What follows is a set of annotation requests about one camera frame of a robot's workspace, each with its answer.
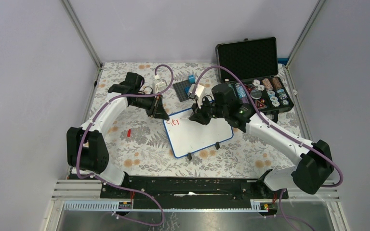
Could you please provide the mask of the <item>blue framed whiteboard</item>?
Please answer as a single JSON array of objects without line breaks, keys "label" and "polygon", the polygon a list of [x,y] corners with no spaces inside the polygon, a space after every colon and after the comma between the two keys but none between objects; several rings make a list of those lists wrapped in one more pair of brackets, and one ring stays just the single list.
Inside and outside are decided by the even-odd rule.
[{"label": "blue framed whiteboard", "polygon": [[185,157],[234,137],[232,127],[223,118],[212,119],[208,125],[180,119],[190,117],[191,113],[192,109],[187,108],[170,114],[169,120],[162,121],[175,158]]}]

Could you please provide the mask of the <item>black poker chip case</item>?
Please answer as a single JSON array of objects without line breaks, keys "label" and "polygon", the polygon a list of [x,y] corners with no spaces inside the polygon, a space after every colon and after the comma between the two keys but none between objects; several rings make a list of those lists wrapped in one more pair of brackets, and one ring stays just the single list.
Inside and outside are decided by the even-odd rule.
[{"label": "black poker chip case", "polygon": [[241,82],[224,70],[219,70],[219,81],[228,84],[241,103],[251,97],[256,107],[266,116],[278,121],[294,103],[280,78],[276,37],[220,43],[215,47],[218,65],[230,70]]}]

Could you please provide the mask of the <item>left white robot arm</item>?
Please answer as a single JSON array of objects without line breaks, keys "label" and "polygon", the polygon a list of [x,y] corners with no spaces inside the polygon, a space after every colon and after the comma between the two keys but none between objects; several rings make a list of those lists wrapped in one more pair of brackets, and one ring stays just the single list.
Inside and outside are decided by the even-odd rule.
[{"label": "left white robot arm", "polygon": [[162,80],[162,90],[143,94],[141,87],[144,78],[128,72],[119,84],[113,84],[107,92],[104,104],[79,127],[71,127],[66,133],[67,162],[80,170],[88,172],[89,177],[99,177],[101,181],[112,184],[112,192],[119,198],[130,193],[130,185],[125,181],[126,174],[109,162],[109,151],[105,142],[107,132],[114,126],[117,117],[129,106],[145,110],[154,119],[167,120],[169,116],[163,107],[163,96],[171,84]]}]

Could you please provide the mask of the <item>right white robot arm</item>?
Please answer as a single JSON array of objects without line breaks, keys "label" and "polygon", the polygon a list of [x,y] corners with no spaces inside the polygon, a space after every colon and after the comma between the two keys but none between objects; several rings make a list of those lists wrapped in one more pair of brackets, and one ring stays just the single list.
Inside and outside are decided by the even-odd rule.
[{"label": "right white robot arm", "polygon": [[212,119],[223,118],[231,127],[259,137],[284,154],[294,165],[266,171],[257,185],[263,198],[276,191],[298,187],[307,194],[316,194],[334,171],[329,145],[323,140],[313,142],[296,136],[257,112],[251,103],[242,103],[227,84],[213,87],[212,96],[202,85],[193,84],[189,96],[195,100],[190,120],[208,125]]}]

